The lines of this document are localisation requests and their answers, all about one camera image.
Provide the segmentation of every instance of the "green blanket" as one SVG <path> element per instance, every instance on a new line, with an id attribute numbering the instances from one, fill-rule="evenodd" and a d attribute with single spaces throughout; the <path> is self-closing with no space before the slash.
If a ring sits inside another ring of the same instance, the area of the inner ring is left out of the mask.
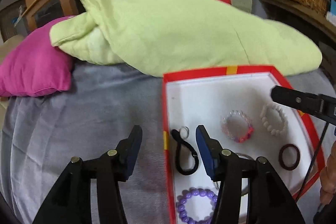
<path id="1" fill-rule="evenodd" d="M 271 64 L 283 75 L 318 68 L 308 37 L 218 0 L 81 0 L 86 13 L 54 25 L 53 46 L 81 60 L 126 62 L 162 76 L 193 68 Z"/>

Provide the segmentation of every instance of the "brown hair tie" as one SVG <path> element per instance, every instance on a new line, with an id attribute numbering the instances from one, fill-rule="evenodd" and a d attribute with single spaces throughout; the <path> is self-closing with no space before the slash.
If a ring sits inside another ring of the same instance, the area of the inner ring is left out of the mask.
<path id="1" fill-rule="evenodd" d="M 294 163 L 293 166 L 286 166 L 283 159 L 282 159 L 285 149 L 287 149 L 289 147 L 293 147 L 296 150 L 296 154 L 297 154 L 296 162 Z M 289 143 L 289 144 L 286 144 L 283 147 L 281 147 L 280 152 L 279 152 L 279 163 L 280 163 L 280 166 L 283 169 L 288 170 L 288 171 L 293 171 L 295 168 L 298 167 L 299 162 L 300 162 L 300 150 L 297 148 L 296 145 L 293 145 L 293 144 Z"/>

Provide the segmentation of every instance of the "finger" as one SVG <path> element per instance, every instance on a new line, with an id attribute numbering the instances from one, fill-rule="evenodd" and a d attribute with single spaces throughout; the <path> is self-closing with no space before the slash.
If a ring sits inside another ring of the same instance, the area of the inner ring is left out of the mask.
<path id="1" fill-rule="evenodd" d="M 326 167 L 324 167 L 320 173 L 320 180 L 324 191 L 331 194 L 336 193 L 336 185 L 329 179 Z"/>
<path id="2" fill-rule="evenodd" d="M 334 142 L 333 146 L 331 147 L 331 155 L 336 159 L 336 141 Z"/>
<path id="3" fill-rule="evenodd" d="M 336 159 L 332 155 L 327 160 L 327 175 L 330 181 L 336 185 Z"/>
<path id="4" fill-rule="evenodd" d="M 329 204 L 330 201 L 333 199 L 334 195 L 331 193 L 327 193 L 322 188 L 320 190 L 320 202 L 322 204 Z"/>

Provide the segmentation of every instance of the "screw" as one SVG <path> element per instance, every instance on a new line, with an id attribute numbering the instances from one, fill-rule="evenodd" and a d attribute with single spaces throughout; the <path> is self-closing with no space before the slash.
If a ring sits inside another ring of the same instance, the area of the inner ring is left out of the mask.
<path id="1" fill-rule="evenodd" d="M 230 155 L 231 155 L 231 151 L 228 150 L 228 149 L 223 149 L 223 150 L 222 150 L 222 154 L 223 154 L 224 156 L 230 156 Z"/>
<path id="2" fill-rule="evenodd" d="M 266 159 L 265 157 L 259 157 L 258 160 L 259 160 L 259 162 L 262 163 L 262 164 L 267 163 L 267 159 Z"/>
<path id="3" fill-rule="evenodd" d="M 115 156 L 118 152 L 115 149 L 107 151 L 107 155 L 109 156 Z"/>
<path id="4" fill-rule="evenodd" d="M 77 156 L 74 156 L 71 158 L 71 163 L 75 164 L 76 162 L 78 162 L 81 158 L 80 157 L 77 157 Z"/>

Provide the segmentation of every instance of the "pink pillow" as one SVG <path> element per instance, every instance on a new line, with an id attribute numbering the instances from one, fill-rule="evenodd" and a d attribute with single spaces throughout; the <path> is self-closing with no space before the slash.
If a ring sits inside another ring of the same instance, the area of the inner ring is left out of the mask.
<path id="1" fill-rule="evenodd" d="M 43 96 L 71 87 L 72 57 L 53 47 L 49 31 L 69 17 L 36 29 L 0 65 L 0 96 Z"/>

